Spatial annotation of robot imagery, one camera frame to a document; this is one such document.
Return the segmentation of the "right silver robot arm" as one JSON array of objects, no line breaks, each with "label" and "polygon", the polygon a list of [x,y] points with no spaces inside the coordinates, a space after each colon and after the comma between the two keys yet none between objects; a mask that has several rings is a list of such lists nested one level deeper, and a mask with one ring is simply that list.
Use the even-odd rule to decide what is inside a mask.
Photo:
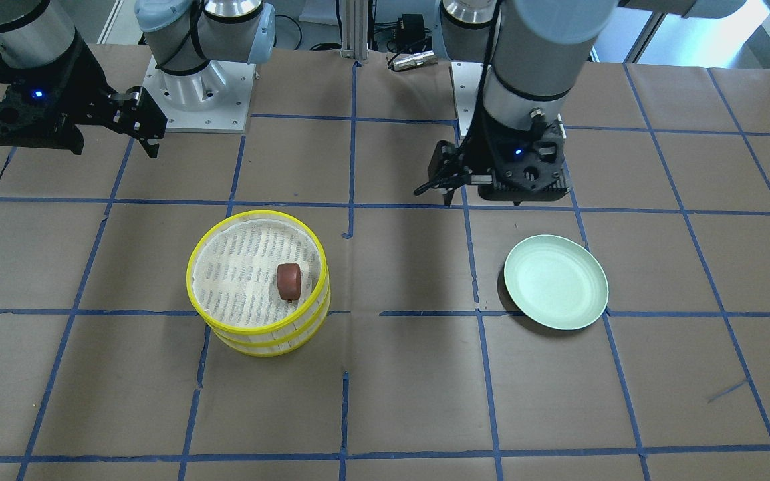
[{"label": "right silver robot arm", "polygon": [[98,42],[144,42],[140,85],[110,82],[59,1],[0,1],[0,146],[82,153],[82,126],[136,140],[244,134],[256,67],[275,45],[266,1],[115,1]]}]

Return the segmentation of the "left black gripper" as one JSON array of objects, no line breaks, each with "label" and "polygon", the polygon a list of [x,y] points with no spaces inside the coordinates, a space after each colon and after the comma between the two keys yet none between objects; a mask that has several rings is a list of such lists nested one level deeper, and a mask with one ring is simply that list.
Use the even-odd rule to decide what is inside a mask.
[{"label": "left black gripper", "polygon": [[489,113],[476,112],[464,141],[441,140],[430,161],[430,180],[415,196],[436,190],[452,206],[455,190],[476,186],[491,202],[554,202],[569,194],[564,171],[565,129],[536,109],[526,129],[514,129]]}]

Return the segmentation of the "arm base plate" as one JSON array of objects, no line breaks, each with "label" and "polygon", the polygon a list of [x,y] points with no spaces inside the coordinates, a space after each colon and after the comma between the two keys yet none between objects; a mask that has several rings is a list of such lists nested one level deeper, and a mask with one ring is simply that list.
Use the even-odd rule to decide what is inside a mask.
[{"label": "arm base plate", "polygon": [[453,61],[451,63],[453,101],[455,101],[459,129],[458,143],[464,141],[469,133],[475,116],[481,79],[483,74],[488,72],[488,69],[482,63],[468,63],[467,61]]},{"label": "arm base plate", "polygon": [[174,76],[150,63],[144,89],[167,118],[167,133],[244,134],[257,66],[212,61],[201,72]]}]

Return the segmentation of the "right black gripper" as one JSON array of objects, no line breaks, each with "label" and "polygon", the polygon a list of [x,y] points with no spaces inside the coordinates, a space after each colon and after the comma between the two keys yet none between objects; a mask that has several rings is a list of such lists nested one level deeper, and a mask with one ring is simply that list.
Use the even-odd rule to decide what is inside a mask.
[{"label": "right black gripper", "polygon": [[0,45],[0,146],[84,149],[81,125],[105,127],[134,138],[158,158],[167,118],[143,86],[111,88],[79,33],[64,53],[40,67],[14,68]]}]

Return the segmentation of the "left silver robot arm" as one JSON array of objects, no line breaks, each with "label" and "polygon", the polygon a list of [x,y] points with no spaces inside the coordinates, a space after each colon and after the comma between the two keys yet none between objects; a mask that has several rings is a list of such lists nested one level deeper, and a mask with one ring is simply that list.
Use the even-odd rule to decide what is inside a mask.
[{"label": "left silver robot arm", "polygon": [[451,204],[462,186],[486,201],[553,202],[569,194],[560,119],[597,37],[617,8],[719,19],[741,1],[439,1],[437,57],[481,65],[473,118],[459,143],[434,147],[428,179]]}]

